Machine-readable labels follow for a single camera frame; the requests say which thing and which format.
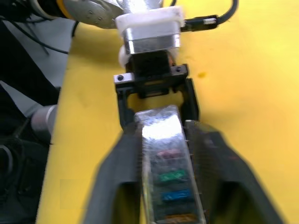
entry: yellow table surface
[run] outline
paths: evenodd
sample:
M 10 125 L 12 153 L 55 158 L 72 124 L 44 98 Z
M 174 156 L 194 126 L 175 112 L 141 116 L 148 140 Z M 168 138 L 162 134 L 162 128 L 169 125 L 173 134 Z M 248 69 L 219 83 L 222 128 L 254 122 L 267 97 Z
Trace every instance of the yellow table surface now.
M 231 0 L 179 0 L 186 18 L 222 14 Z M 299 1 L 240 0 L 215 30 L 183 33 L 178 63 L 190 66 L 201 120 L 249 162 L 288 223 L 299 224 Z M 80 24 L 59 100 L 38 224 L 77 224 L 99 164 L 121 127 L 112 76 L 116 30 Z M 151 98 L 141 108 L 170 104 Z

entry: black cable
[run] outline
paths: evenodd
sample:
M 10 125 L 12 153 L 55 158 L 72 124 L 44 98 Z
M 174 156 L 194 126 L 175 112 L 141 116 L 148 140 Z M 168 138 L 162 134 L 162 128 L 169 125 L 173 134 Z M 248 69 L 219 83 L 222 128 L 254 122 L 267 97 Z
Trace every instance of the black cable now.
M 170 6 L 175 6 L 175 5 L 176 5 L 176 3 L 177 3 L 177 0 L 172 0 L 172 2 L 171 2 L 171 4 L 170 4 Z
M 233 4 L 231 6 L 231 8 L 222 16 L 218 17 L 217 22 L 218 24 L 222 24 L 224 22 L 226 22 L 227 20 L 229 20 L 233 14 L 235 13 L 235 11 L 238 8 L 238 0 L 233 0 Z
M 78 25 L 79 25 L 79 21 L 76 21 L 74 23 L 73 29 L 71 30 L 71 38 L 73 38 L 75 36 L 75 32 L 76 32 L 76 29 L 77 29 Z
M 6 146 L 2 146 L 2 149 L 6 152 L 8 157 L 8 168 L 6 172 L 6 176 L 8 176 L 13 171 L 14 159 L 11 151 Z
M 57 51 L 59 53 L 63 53 L 63 54 L 69 54 L 67 51 L 64 51 L 64 50 L 60 50 L 60 49 L 56 49 L 54 47 L 51 47 L 49 46 L 48 44 L 45 44 L 37 39 L 35 39 L 33 36 L 31 36 L 29 33 L 27 33 L 22 27 L 20 27 L 17 23 L 15 23 L 14 21 L 10 21 L 10 20 L 7 20 L 9 21 L 11 24 L 13 24 L 19 31 L 21 31 L 24 35 L 26 35 L 28 38 L 30 38 L 31 40 L 33 40 L 34 42 L 44 46 L 45 48 L 49 48 L 50 50 L 54 50 L 54 51 Z
M 0 20 L 5 20 L 5 21 L 10 21 L 4 17 L 0 17 Z M 20 23 L 40 23 L 40 22 L 45 22 L 45 21 L 52 21 L 52 20 L 49 20 L 49 19 L 38 19 L 38 20 L 25 20 L 25 21 L 16 21 L 16 22 L 20 22 Z

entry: metal cylinder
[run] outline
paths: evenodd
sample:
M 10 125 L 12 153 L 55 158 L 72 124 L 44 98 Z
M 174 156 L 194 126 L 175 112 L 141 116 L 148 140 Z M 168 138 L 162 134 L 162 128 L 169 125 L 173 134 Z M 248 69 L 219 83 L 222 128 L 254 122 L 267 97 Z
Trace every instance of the metal cylinder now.
M 37 137 L 45 143 L 51 141 L 56 113 L 57 105 L 52 105 L 37 110 L 32 116 L 31 127 Z
M 161 8 L 163 0 L 123 0 L 124 13 L 139 13 L 150 9 Z

